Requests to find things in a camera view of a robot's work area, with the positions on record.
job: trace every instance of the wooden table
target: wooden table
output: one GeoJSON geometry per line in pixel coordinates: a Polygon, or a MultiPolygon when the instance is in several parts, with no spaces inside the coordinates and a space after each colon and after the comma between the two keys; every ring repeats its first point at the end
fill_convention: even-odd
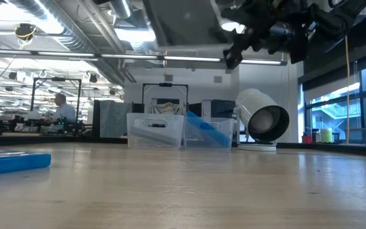
{"type": "Polygon", "coordinates": [[[366,228],[366,157],[283,149],[1,147],[51,153],[0,174],[0,228],[366,228]]]}

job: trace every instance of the black frame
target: black frame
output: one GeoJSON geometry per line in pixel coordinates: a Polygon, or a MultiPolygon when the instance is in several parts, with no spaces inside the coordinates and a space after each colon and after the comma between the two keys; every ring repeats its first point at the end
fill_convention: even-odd
{"type": "Polygon", "coordinates": [[[144,83],[144,84],[142,84],[142,100],[141,100],[142,104],[144,104],[144,97],[145,97],[144,92],[145,92],[145,86],[147,86],[147,85],[157,85],[159,87],[173,87],[173,86],[186,87],[186,104],[189,104],[189,85],[176,85],[176,84],[173,84],[173,83],[144,83]]]}
{"type": "Polygon", "coordinates": [[[65,78],[33,78],[33,86],[32,86],[32,99],[30,101],[30,111],[33,111],[33,105],[35,101],[35,91],[36,87],[36,81],[38,80],[52,80],[52,81],[77,81],[79,82],[79,88],[78,88],[78,96],[77,96],[77,109],[76,109],[76,123],[79,122],[79,106],[80,106],[80,95],[81,95],[81,79],[65,79],[65,78]]]}

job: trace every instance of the blue tray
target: blue tray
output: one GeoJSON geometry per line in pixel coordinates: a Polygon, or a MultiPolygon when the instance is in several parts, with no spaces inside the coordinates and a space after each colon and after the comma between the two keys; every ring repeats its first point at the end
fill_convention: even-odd
{"type": "Polygon", "coordinates": [[[0,150],[0,173],[45,168],[50,160],[50,154],[46,153],[0,150]]]}

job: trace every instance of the lamp base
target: lamp base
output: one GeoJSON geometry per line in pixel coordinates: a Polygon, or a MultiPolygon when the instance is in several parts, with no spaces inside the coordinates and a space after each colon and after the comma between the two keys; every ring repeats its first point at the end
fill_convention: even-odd
{"type": "Polygon", "coordinates": [[[275,145],[239,144],[238,149],[249,150],[249,151],[276,151],[276,144],[275,145]]]}

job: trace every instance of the robotic arm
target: robotic arm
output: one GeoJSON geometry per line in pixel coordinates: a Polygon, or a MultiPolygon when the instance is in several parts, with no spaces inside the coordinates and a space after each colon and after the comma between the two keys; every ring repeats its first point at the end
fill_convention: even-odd
{"type": "Polygon", "coordinates": [[[233,33],[234,45],[224,50],[228,69],[243,60],[242,51],[250,46],[255,52],[264,48],[290,54],[291,63],[300,62],[309,53],[325,53],[335,47],[354,26],[355,19],[366,7],[366,0],[344,0],[329,3],[334,9],[321,10],[307,0],[245,0],[236,9],[226,9],[221,16],[245,26],[233,33]]]}

